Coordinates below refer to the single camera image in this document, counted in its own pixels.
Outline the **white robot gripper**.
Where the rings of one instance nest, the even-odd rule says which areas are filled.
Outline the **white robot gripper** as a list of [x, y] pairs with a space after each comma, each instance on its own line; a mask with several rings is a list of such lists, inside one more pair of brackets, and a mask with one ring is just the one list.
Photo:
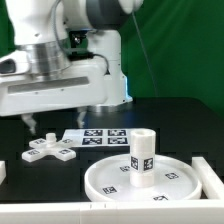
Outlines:
[[0, 78], [0, 116], [21, 115], [32, 135], [36, 134], [33, 114], [68, 108], [77, 109], [77, 125], [83, 128], [87, 108], [107, 99], [105, 62], [74, 62], [55, 80], [34, 80], [30, 75]]

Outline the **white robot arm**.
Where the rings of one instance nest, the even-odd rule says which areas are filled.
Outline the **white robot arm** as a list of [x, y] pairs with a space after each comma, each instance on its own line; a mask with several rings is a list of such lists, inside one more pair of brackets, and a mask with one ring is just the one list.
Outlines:
[[114, 112], [132, 98], [118, 29], [144, 0], [4, 0], [14, 52], [0, 58], [0, 116]]

